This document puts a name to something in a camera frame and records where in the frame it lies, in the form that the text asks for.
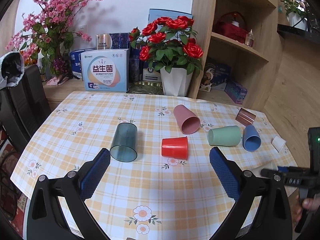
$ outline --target white flower pot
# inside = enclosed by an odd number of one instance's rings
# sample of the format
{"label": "white flower pot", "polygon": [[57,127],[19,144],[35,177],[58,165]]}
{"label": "white flower pot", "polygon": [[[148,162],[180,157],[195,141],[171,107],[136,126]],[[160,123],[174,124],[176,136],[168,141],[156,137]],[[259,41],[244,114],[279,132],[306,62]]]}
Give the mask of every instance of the white flower pot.
{"label": "white flower pot", "polygon": [[187,95],[192,74],[187,75],[184,68],[172,68],[169,74],[163,67],[160,70],[163,92],[166,96],[185,97]]}
{"label": "white flower pot", "polygon": [[[289,17],[290,26],[294,26],[295,24],[297,24],[301,20],[301,17],[299,16],[299,14],[296,14],[294,12],[289,13],[288,17]],[[303,19],[295,27],[306,31],[307,30],[307,21],[305,19]]]}

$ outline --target screw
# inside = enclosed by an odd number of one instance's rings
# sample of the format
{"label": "screw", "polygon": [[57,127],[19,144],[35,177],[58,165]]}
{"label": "screw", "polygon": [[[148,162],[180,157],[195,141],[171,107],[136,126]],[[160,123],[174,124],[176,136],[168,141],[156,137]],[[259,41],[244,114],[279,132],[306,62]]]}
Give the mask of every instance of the screw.
{"label": "screw", "polygon": [[76,175],[76,172],[75,172],[75,171],[69,171],[69,172],[68,172],[68,177],[69,177],[69,178],[73,178],[75,175]]}
{"label": "screw", "polygon": [[244,176],[246,176],[247,178],[250,178],[252,176],[252,172],[251,171],[244,171],[243,172]]}
{"label": "screw", "polygon": [[281,177],[280,177],[279,175],[275,175],[273,178],[274,178],[276,181],[281,181]]}
{"label": "screw", "polygon": [[44,175],[41,175],[40,177],[39,177],[39,181],[44,181],[45,180],[45,176]]}

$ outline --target yellow checkered tablecloth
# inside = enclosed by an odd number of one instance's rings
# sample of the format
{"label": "yellow checkered tablecloth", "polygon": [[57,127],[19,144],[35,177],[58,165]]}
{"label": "yellow checkered tablecloth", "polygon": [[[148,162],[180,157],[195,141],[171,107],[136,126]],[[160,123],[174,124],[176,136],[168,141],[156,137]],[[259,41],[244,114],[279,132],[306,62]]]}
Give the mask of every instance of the yellow checkered tablecloth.
{"label": "yellow checkered tablecloth", "polygon": [[[161,156],[162,138],[183,137],[173,115],[183,104],[201,119],[198,132],[188,135],[189,158]],[[112,240],[127,237],[148,240],[208,240],[230,211],[227,197],[209,163],[207,132],[238,125],[239,107],[189,98],[118,93],[73,92],[48,117],[24,150],[11,180],[31,198],[37,178],[60,178],[92,160],[101,148],[110,148],[116,127],[132,122],[138,127],[138,158],[132,163],[111,159],[93,197],[85,201],[94,218]],[[247,152],[219,147],[239,167],[252,169],[274,161],[296,166],[287,147],[278,153],[271,145],[278,135],[263,113],[252,111],[262,144]],[[77,226],[61,200],[70,227]],[[254,202],[244,225],[252,222]]]}

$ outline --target human hand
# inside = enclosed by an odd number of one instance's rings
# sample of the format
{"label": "human hand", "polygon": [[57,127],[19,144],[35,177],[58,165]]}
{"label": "human hand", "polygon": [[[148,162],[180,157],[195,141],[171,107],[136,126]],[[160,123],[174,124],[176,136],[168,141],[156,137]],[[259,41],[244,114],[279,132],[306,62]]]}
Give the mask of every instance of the human hand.
{"label": "human hand", "polygon": [[311,211],[316,211],[319,206],[320,206],[320,198],[315,198],[315,199],[306,198],[303,201],[301,206],[299,202],[299,195],[297,195],[295,204],[291,206],[292,223],[296,224],[300,221],[302,216],[302,208],[311,210]]}

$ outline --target pink cup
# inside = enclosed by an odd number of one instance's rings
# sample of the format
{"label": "pink cup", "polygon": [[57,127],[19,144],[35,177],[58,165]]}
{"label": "pink cup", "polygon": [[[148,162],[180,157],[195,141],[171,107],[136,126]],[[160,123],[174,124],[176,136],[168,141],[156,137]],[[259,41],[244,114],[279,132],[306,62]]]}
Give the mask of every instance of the pink cup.
{"label": "pink cup", "polygon": [[180,130],[184,134],[192,134],[199,129],[200,119],[184,105],[176,106],[173,110],[173,114]]}

